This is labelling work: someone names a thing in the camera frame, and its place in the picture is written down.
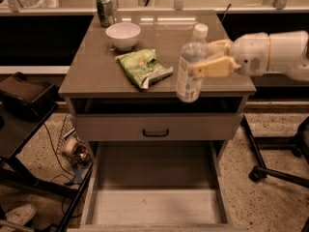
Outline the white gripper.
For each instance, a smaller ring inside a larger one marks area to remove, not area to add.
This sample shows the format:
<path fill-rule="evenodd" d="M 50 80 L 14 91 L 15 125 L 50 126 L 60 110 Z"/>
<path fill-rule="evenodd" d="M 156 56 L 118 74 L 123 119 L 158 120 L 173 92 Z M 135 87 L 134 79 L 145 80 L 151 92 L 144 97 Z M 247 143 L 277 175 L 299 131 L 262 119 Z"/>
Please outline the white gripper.
<path fill-rule="evenodd" d="M 227 56 L 195 64 L 193 75 L 195 77 L 227 77 L 237 69 L 237 72 L 243 75 L 262 76 L 267 71 L 268 49 L 267 33 L 243 35 L 234 42 L 227 39 L 213 41 L 208 43 L 210 55 L 223 53 Z"/>

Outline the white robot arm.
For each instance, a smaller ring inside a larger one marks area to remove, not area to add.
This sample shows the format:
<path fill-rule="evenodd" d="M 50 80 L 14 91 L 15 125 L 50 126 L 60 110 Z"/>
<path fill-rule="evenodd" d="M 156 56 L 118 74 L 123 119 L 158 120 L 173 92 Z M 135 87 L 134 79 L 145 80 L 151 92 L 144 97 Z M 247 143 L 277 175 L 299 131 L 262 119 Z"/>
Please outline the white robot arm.
<path fill-rule="evenodd" d="M 237 72 L 247 76 L 282 73 L 297 81 L 309 78 L 306 31 L 246 34 L 235 41 L 209 43 L 207 50 L 210 57 L 193 66 L 195 77 L 226 77 Z"/>

